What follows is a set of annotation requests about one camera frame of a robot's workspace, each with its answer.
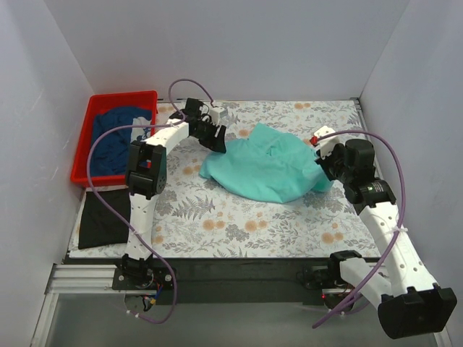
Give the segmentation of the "mint green t-shirt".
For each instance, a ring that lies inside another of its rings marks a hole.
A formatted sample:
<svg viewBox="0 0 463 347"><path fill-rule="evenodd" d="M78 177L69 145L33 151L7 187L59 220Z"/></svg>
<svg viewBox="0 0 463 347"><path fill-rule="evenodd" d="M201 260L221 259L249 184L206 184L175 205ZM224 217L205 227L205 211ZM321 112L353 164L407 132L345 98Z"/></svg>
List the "mint green t-shirt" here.
<svg viewBox="0 0 463 347"><path fill-rule="evenodd" d="M331 189L317 158L299 137L259 123L248 138L228 141L224 154L208 155L199 174L240 197L284 204Z"/></svg>

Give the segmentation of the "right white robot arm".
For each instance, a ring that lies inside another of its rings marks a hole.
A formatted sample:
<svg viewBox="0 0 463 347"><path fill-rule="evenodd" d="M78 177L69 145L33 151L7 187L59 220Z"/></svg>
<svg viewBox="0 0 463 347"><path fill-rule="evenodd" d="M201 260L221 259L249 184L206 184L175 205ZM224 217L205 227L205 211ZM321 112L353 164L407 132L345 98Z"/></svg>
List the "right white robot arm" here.
<svg viewBox="0 0 463 347"><path fill-rule="evenodd" d="M232 140L226 151L212 155L214 179L227 191L260 202L291 202L310 190L324 191L338 181L360 217L380 258L369 266L356 252L330 256L328 281L353 290L330 316L343 313L359 298L371 303L383 331L393 339L441 332L454 311L454 291L440 286L418 255L403 219L406 194L394 194L377 177L375 135L361 130L340 134L320 128L309 143L258 125L246 140Z"/></svg>

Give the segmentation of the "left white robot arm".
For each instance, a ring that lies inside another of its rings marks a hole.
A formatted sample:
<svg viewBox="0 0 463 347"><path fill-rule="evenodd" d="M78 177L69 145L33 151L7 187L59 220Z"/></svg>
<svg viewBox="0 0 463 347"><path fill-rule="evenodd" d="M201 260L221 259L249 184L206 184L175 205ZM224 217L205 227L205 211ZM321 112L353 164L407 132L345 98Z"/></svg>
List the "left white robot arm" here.
<svg viewBox="0 0 463 347"><path fill-rule="evenodd" d="M219 122L227 115L227 109L222 106L208 107L200 100L189 98L184 108L170 115L151 137L129 146L125 179L129 190L130 227L118 268L136 288L148 288L155 279L149 247L154 209L167 182L167 155L189 137L213 152L225 153L226 127Z"/></svg>

